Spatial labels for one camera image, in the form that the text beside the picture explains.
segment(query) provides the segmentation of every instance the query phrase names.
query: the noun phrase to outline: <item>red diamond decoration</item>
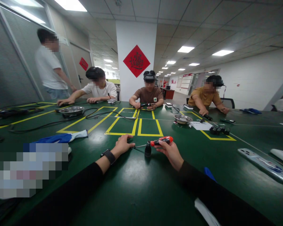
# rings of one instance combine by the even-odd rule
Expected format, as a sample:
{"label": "red diamond decoration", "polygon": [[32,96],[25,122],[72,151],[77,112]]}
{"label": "red diamond decoration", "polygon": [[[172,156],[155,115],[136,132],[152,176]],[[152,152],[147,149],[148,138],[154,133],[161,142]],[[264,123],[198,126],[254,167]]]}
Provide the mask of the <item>red diamond decoration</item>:
{"label": "red diamond decoration", "polygon": [[131,50],[123,62],[135,77],[138,77],[150,65],[150,62],[138,45]]}

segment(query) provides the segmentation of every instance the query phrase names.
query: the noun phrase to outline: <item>black sleeve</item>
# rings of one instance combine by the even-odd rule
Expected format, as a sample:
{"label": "black sleeve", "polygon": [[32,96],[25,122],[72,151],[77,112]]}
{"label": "black sleeve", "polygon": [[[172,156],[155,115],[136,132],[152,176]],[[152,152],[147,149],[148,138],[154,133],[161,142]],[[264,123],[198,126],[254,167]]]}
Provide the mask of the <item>black sleeve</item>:
{"label": "black sleeve", "polygon": [[179,178],[182,184],[206,205],[222,226],[275,225],[186,161],[179,171]]}
{"label": "black sleeve", "polygon": [[73,176],[29,211],[16,225],[69,225],[103,180],[95,162]]}

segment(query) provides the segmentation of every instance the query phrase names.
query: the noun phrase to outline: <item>white pillar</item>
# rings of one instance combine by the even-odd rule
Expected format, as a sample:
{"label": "white pillar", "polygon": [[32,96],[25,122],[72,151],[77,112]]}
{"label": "white pillar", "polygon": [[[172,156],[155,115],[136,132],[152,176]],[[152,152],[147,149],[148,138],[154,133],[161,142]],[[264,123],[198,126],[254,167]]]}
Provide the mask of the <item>white pillar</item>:
{"label": "white pillar", "polygon": [[[119,78],[120,78],[120,97],[122,101],[129,101],[129,98],[141,87],[144,87],[144,71],[150,71],[154,68],[154,53],[156,42],[157,24],[116,21],[117,49],[119,57]],[[146,56],[150,65],[141,70],[136,78],[123,60],[138,45]]]}

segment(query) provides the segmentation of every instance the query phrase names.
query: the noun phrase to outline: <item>red screwdriver handle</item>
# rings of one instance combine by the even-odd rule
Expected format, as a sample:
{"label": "red screwdriver handle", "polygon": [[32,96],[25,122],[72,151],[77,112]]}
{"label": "red screwdriver handle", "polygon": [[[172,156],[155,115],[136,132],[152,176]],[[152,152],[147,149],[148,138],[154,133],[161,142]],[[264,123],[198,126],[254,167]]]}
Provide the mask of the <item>red screwdriver handle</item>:
{"label": "red screwdriver handle", "polygon": [[173,142],[173,137],[167,136],[167,137],[161,137],[158,140],[155,141],[151,141],[151,146],[154,147],[155,145],[159,145],[158,141],[165,141],[167,144],[170,144],[171,142]]}

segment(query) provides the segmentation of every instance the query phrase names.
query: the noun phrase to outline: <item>brown t-shirt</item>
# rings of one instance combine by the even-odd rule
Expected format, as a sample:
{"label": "brown t-shirt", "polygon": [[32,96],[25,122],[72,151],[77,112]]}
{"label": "brown t-shirt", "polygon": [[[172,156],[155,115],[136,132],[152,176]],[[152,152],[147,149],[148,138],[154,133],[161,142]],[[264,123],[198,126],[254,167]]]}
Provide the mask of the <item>brown t-shirt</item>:
{"label": "brown t-shirt", "polygon": [[153,87],[153,90],[151,92],[147,91],[145,87],[138,89],[134,96],[140,98],[141,103],[157,103],[160,99],[163,99],[163,94],[160,90],[160,88]]}
{"label": "brown t-shirt", "polygon": [[192,99],[193,95],[198,95],[200,99],[202,100],[202,103],[204,106],[210,106],[212,102],[215,105],[221,102],[221,99],[217,92],[216,93],[204,93],[203,86],[194,89],[188,101],[189,105],[196,106],[195,101]]}

